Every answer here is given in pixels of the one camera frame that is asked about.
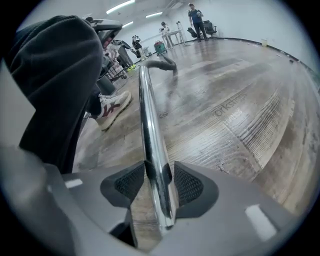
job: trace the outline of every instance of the person in white shirt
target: person in white shirt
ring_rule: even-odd
[[[164,21],[162,21],[162,23],[161,23],[161,25],[162,25],[162,29],[161,29],[161,31],[162,31],[162,35],[164,36],[165,34],[167,34],[167,33],[169,33],[170,32],[170,28],[169,28],[169,26],[164,22]],[[166,38],[166,44],[167,44],[167,46],[170,48],[170,46],[172,46],[172,47],[174,47],[175,45],[174,45],[174,43],[172,42],[172,40],[171,40],[171,36],[166,36],[165,37]]]

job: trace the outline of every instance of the dark sweatpants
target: dark sweatpants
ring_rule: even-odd
[[[86,104],[102,68],[96,32],[76,16],[56,16],[18,31],[5,61],[36,109],[20,147],[70,173]]]
[[[204,38],[207,37],[206,30],[205,30],[203,22],[194,22],[193,26],[194,26],[197,38],[200,38],[200,30],[202,31],[203,37]]]

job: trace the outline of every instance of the ceiling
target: ceiling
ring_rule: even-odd
[[[108,0],[105,12],[126,1]],[[131,21],[141,21],[142,19],[146,19],[147,15],[163,12],[170,2],[172,0],[135,0],[134,3],[126,5],[110,14],[105,13],[104,19],[117,20],[123,24]]]

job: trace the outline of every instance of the sneaker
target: sneaker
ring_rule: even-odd
[[[106,96],[99,94],[101,103],[101,113],[92,116],[96,120],[100,129],[106,131],[114,123],[119,114],[130,104],[131,92],[125,91],[118,96]]]

